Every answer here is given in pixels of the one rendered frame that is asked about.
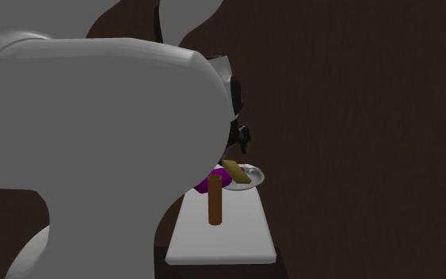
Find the white plate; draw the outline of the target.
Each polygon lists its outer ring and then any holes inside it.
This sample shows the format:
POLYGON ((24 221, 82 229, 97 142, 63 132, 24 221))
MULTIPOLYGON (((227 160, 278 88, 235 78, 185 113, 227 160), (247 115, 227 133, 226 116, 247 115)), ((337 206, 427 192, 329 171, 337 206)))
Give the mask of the white plate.
POLYGON ((250 178, 251 183, 238 184, 236 182, 231 182, 228 186, 225 187, 225 189, 232 190, 232 191, 243 191, 243 190, 247 190, 247 189, 252 189, 252 188, 260 185, 265 180, 264 173, 258 167, 247 164, 247 163, 239 164, 239 166, 250 178))

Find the brown cylinder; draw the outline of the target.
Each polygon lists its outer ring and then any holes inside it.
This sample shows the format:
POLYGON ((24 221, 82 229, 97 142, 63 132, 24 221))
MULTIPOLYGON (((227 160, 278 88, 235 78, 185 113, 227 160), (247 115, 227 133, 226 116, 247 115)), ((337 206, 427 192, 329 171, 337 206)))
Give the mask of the brown cylinder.
POLYGON ((222 177, 218 174, 208 176, 208 222, 212 226, 222 223, 222 177))

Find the purple bowl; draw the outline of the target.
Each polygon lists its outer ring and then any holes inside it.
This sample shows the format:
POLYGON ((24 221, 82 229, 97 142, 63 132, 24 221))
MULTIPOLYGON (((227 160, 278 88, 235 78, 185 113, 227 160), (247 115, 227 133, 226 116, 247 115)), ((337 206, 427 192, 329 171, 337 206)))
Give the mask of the purple bowl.
MULTIPOLYGON (((227 173, 227 171, 222 167, 216 167, 210 175, 219 175, 222 178, 222 187, 225 188, 229 184, 233 182, 231 176, 227 173)), ((201 183, 194 187, 194 189, 198 193, 207 193, 208 192, 208 178, 205 178, 201 183)))

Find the olive rectangular block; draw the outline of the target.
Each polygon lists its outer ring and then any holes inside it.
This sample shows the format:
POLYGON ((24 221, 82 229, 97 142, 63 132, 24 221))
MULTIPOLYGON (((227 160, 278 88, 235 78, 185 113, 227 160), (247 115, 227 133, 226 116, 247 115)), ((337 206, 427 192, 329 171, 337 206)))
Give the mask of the olive rectangular block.
POLYGON ((231 179, 238 184, 250 184, 251 178, 245 171, 233 160, 221 159, 220 165, 228 173, 231 179))

